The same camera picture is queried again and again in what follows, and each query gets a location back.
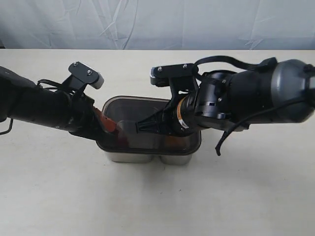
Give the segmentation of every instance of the white curtain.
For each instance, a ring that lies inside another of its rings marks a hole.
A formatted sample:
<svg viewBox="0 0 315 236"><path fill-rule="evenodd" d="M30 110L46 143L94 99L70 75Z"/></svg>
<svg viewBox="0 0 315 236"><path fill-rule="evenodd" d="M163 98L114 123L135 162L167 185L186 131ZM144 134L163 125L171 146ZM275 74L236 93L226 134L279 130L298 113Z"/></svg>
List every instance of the white curtain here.
<svg viewBox="0 0 315 236"><path fill-rule="evenodd" d="M314 0L1 0L7 48L315 49Z"/></svg>

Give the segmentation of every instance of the white tabletop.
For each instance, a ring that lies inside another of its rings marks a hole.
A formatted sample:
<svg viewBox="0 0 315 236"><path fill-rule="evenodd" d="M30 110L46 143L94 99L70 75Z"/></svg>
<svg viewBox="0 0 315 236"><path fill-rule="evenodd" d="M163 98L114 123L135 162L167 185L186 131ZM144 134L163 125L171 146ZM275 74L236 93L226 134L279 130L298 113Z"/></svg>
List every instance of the white tabletop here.
<svg viewBox="0 0 315 236"><path fill-rule="evenodd" d="M97 107L116 95L170 98L151 86L152 66L230 55L250 63L276 56L315 64L314 51L0 50L0 65L33 81L62 82L81 61L101 72ZM233 69L222 63L204 70ZM0 124L0 130L8 122ZM95 142L15 121L0 136L1 236L315 235L315 118L256 125L214 147L202 133L186 166L109 161Z"/></svg>

